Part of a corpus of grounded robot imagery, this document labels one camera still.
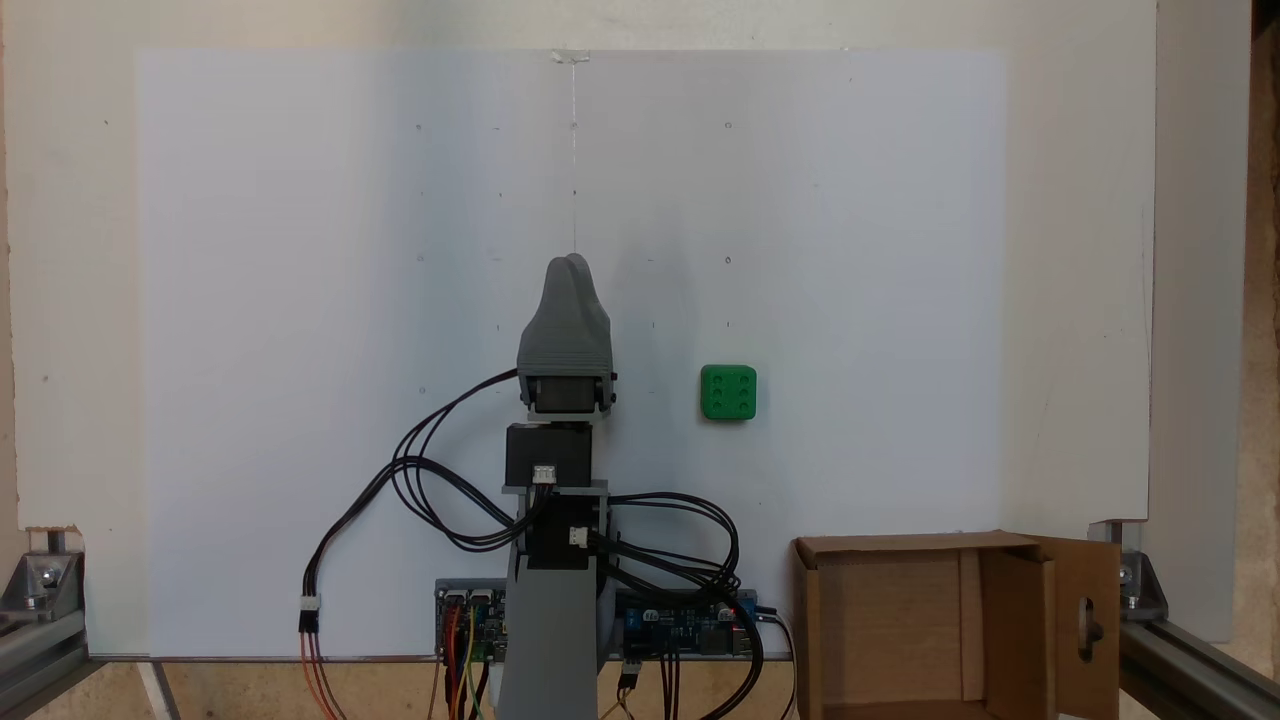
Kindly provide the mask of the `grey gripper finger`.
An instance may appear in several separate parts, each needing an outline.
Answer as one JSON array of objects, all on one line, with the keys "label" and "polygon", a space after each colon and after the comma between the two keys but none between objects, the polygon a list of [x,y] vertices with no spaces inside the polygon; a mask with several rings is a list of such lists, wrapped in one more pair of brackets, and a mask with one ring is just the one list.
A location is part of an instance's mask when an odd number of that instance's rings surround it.
[{"label": "grey gripper finger", "polygon": [[591,269],[579,252],[566,256],[573,279],[573,300],[589,334],[599,345],[612,345],[611,319],[596,292]]},{"label": "grey gripper finger", "polygon": [[573,265],[568,258],[549,261],[541,287],[541,297],[529,324],[521,334],[521,346],[538,345],[561,325],[573,300]]}]

